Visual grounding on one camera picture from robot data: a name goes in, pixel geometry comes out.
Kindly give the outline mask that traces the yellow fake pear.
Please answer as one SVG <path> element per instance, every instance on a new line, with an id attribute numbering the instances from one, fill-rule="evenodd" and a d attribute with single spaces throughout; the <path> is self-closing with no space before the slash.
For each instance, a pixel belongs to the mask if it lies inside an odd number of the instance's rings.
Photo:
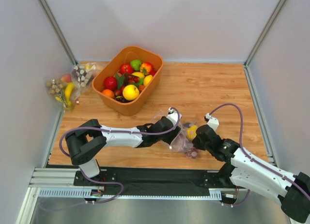
<path id="1" fill-rule="evenodd" d="M 192 125 L 187 129 L 186 136 L 188 140 L 192 141 L 197 136 L 196 134 L 197 128 L 198 128 L 197 125 Z"/>

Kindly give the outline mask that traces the red fake grape bunch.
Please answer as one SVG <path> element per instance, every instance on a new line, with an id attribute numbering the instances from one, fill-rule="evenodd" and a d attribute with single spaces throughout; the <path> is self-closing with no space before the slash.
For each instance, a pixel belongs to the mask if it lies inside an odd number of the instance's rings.
<path id="1" fill-rule="evenodd" d="M 185 156 L 190 159 L 196 159 L 199 156 L 199 151 L 196 148 L 191 148 L 185 152 Z"/>

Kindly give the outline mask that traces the clear polka dot zip bag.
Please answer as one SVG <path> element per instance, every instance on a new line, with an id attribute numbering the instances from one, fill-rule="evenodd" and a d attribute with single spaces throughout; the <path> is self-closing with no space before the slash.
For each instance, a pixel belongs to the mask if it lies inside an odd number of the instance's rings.
<path id="1" fill-rule="evenodd" d="M 168 112 L 164 112 L 164 111 L 160 110 L 158 113 L 156 113 L 152 117 L 151 122 L 157 122 L 163 116 L 166 117 L 167 114 L 168 114 Z M 186 151 L 188 151 L 191 148 L 194 148 L 192 141 L 188 140 L 188 138 L 186 136 L 187 129 L 192 125 L 198 126 L 198 123 L 197 122 L 181 123 L 181 121 L 180 121 L 178 126 L 181 128 L 181 131 L 180 131 L 179 135 L 173 140 L 171 145 L 164 143 L 162 140 L 160 142 L 165 144 L 171 151 L 181 152 L 181 153 L 185 154 Z"/>

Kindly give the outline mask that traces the yellow fake lemon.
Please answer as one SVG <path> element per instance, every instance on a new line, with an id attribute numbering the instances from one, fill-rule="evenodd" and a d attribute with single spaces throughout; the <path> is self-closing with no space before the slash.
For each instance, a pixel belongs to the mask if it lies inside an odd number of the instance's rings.
<path id="1" fill-rule="evenodd" d="M 153 76 L 152 76 L 152 75 L 146 76 L 146 77 L 144 78 L 143 85 L 144 85 L 144 86 L 147 86 L 147 85 L 151 82 L 152 79 L 153 79 Z"/>
<path id="2" fill-rule="evenodd" d="M 135 85 L 127 85 L 123 89 L 123 97 L 128 101 L 135 100 L 140 94 L 138 87 Z"/>

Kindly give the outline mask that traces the red fake apple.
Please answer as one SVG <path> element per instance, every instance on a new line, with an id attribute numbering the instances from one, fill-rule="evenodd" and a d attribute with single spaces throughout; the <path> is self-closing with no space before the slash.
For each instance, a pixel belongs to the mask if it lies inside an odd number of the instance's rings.
<path id="1" fill-rule="evenodd" d="M 133 67 L 128 63 L 124 63 L 120 66 L 119 73 L 122 75 L 123 74 L 132 74 L 133 72 L 134 72 Z"/>
<path id="2" fill-rule="evenodd" d="M 104 80 L 104 86 L 105 89 L 115 90 L 118 87 L 118 80 L 113 76 L 106 77 Z"/>

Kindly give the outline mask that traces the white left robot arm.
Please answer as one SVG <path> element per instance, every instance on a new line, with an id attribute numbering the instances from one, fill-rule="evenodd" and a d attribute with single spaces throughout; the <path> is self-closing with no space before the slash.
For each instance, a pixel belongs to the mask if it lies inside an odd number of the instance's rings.
<path id="1" fill-rule="evenodd" d="M 70 157 L 72 165 L 78 166 L 89 178 L 100 174 L 96 154 L 104 147 L 127 146 L 146 148 L 163 141 L 171 144 L 180 132 L 181 115 L 171 113 L 156 123 L 133 128 L 112 128 L 91 119 L 78 128 L 67 131 L 60 139 L 63 154 Z"/>

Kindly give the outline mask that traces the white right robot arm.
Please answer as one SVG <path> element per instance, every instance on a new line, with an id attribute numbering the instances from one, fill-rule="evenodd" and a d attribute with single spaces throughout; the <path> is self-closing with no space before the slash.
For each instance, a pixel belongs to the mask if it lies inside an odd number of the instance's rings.
<path id="1" fill-rule="evenodd" d="M 291 219 L 304 224 L 310 215 L 310 178 L 267 163 L 231 139 L 222 139 L 209 126 L 196 130 L 196 148 L 208 151 L 228 169 L 225 176 L 235 186 L 268 198 Z"/>

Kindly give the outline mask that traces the yellow fake lemon in basket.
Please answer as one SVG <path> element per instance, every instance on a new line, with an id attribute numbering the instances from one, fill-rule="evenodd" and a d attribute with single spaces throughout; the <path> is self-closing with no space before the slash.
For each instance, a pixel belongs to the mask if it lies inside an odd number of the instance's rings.
<path id="1" fill-rule="evenodd" d="M 146 77 L 144 78 L 143 85 L 144 85 L 144 86 L 147 86 L 147 85 L 151 82 L 152 79 L 153 79 L 153 76 L 152 76 L 152 75 L 146 76 Z"/>

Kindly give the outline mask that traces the fake orange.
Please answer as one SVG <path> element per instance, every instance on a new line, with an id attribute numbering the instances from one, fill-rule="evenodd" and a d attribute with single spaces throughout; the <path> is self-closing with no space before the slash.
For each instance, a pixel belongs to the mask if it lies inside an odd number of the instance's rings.
<path id="1" fill-rule="evenodd" d="M 105 96 L 107 96 L 107 97 L 109 97 L 109 98 L 112 98 L 112 99 L 115 98 L 114 92 L 113 92 L 112 90 L 110 90 L 110 89 L 104 89 L 104 90 L 102 91 L 102 94 L 105 95 Z"/>

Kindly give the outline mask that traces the red fake apple in basket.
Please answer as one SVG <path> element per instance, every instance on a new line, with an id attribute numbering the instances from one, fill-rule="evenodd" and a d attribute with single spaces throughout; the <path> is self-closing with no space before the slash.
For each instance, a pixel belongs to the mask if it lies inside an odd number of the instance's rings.
<path id="1" fill-rule="evenodd" d="M 122 75 L 123 74 L 132 74 L 133 72 L 134 72 L 133 67 L 128 63 L 124 63 L 120 66 L 119 73 Z"/>

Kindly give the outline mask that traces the clear bag with banana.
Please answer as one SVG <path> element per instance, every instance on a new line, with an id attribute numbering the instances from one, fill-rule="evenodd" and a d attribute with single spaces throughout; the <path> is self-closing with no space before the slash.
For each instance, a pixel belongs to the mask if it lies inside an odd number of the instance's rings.
<path id="1" fill-rule="evenodd" d="M 45 80 L 45 88 L 52 100 L 60 104 L 63 110 L 72 111 L 78 104 L 78 89 L 72 81 L 71 74 L 50 76 Z"/>

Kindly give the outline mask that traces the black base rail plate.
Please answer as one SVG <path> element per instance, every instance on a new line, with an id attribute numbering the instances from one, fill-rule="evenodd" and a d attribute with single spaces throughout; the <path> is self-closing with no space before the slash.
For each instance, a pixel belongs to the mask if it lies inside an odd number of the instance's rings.
<path id="1" fill-rule="evenodd" d="M 230 172 L 226 166 L 219 171 L 102 167 L 93 180 L 112 182 L 105 186 L 106 195 L 116 194 L 119 182 L 124 186 L 122 195 L 205 196 L 211 189 L 236 189 Z"/>

